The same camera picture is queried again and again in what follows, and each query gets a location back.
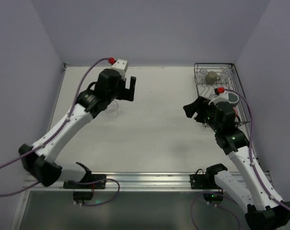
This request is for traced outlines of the clear faceted glass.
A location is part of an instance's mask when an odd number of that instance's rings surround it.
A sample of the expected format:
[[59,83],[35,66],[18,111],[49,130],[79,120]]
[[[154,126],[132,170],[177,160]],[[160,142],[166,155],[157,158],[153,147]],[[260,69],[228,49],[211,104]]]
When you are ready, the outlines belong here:
[[107,120],[115,120],[119,116],[119,105],[116,101],[111,102],[103,112],[103,117]]

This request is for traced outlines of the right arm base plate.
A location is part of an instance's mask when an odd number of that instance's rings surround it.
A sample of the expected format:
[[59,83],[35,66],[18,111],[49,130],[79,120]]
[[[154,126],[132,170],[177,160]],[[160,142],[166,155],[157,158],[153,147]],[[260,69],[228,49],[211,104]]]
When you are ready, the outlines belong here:
[[195,173],[190,174],[190,187],[192,190],[209,190],[219,188],[216,185],[214,178],[203,169],[198,169]]

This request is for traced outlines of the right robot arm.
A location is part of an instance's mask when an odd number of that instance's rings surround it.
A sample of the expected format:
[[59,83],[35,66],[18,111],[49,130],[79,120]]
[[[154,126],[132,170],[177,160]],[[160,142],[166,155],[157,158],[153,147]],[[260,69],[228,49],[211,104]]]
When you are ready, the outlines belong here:
[[250,142],[236,125],[233,105],[226,99],[213,103],[200,96],[183,110],[186,117],[207,124],[215,132],[217,145],[240,172],[245,185],[233,179],[222,164],[207,168],[205,175],[239,205],[249,228],[275,230],[285,226],[290,220],[290,201],[277,193],[256,161]]

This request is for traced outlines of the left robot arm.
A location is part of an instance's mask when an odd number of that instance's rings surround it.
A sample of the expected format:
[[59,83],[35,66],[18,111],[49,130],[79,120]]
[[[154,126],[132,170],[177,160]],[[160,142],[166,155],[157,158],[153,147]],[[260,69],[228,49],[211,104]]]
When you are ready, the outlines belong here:
[[56,160],[65,145],[114,100],[134,100],[136,77],[126,79],[119,71],[104,69],[97,81],[80,92],[66,115],[42,138],[19,148],[24,169],[48,187],[57,181],[90,182],[91,170],[80,162],[59,165]]

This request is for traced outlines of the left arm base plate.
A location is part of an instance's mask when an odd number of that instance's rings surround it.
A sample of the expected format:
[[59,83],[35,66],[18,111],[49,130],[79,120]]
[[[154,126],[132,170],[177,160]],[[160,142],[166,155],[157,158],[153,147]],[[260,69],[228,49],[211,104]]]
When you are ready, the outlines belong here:
[[89,174],[81,181],[81,183],[91,183],[104,179],[104,181],[98,182],[96,184],[76,184],[72,181],[65,181],[63,184],[64,189],[105,189],[106,184],[105,174]]

